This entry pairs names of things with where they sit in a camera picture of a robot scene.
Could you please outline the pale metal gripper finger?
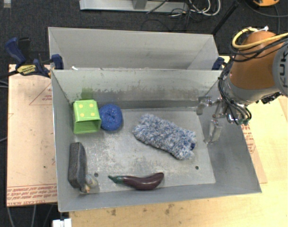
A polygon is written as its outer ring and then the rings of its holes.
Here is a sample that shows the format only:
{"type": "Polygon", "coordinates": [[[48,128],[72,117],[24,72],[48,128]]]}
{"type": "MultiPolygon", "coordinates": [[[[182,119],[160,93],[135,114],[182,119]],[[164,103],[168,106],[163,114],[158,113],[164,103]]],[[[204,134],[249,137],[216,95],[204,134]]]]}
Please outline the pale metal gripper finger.
{"type": "Polygon", "coordinates": [[[215,105],[219,101],[218,98],[212,98],[211,96],[201,96],[198,98],[198,105],[196,107],[196,114],[202,115],[205,107],[215,105]]]}
{"type": "Polygon", "coordinates": [[[217,119],[210,120],[204,127],[204,142],[207,144],[217,141],[221,135],[222,124],[217,119]]]}

